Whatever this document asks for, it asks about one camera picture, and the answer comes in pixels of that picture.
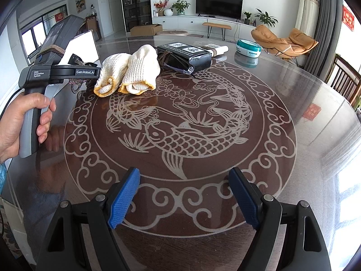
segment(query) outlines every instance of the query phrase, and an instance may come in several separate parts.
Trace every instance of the brown tabletop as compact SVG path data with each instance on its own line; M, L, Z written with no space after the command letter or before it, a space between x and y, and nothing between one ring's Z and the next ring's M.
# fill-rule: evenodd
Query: brown tabletop
M361 217L349 213L361 193L353 171L360 123L349 103L290 63L264 52L244 57L226 42L133 37L100 42L98 52L103 61L172 41L221 43L229 51L195 77L162 69L157 88L140 96L98 98L89 89L76 97L66 86L50 134L60 149L48 141L13 159L3 196L21 209L34 260L61 200L87 201L134 166L140 187L115 230L131 270L237 270L255 233L228 185L237 166L281 202L307 200L333 270L344 267L361 243L356 235L345 246ZM281 227L269 270L284 233ZM90 245L88 252L98 270Z

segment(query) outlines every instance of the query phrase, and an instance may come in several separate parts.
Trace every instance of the person's left hand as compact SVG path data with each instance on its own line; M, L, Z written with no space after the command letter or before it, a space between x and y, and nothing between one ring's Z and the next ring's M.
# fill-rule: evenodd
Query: person's left hand
M52 112L56 110L55 99L50 102L49 98L40 93L26 96L21 93L11 102L0 120L0 164L19 154L19 135L24 114L32 108L42 109L47 106L49 109L41 115L37 127L39 143L43 143L48 135Z

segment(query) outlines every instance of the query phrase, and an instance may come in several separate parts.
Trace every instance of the silver screw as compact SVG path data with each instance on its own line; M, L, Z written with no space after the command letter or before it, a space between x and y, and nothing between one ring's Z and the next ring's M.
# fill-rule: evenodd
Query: silver screw
M68 205L69 205L69 202L67 200L60 202L60 207L61 208L66 208Z
M99 195L97 195L97 196L95 197L95 199L96 199L97 202L102 202L102 201L105 200L105 195L99 194Z
M306 202L304 200L301 200L300 204L301 204L302 207L305 207L305 208L307 208L310 205L308 202Z
M265 194L263 196L263 198L267 201L267 202L272 202L273 201L273 196L269 195L269 194Z

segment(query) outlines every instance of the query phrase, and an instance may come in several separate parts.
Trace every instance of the flower pot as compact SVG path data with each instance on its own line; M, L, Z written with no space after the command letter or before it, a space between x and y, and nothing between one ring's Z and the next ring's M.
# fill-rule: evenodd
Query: flower pot
M164 10L164 15L165 15L165 16L172 16L172 15L173 15L173 11L172 11L171 9Z

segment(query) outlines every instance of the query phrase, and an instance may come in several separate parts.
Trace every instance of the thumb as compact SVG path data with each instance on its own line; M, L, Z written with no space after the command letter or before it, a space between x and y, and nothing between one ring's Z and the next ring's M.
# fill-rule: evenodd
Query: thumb
M12 102L12 104L15 106L15 111L17 111L21 115L24 115L30 109L43 109L49 106L50 99L41 93L30 93L25 96L23 95L23 93L21 93Z

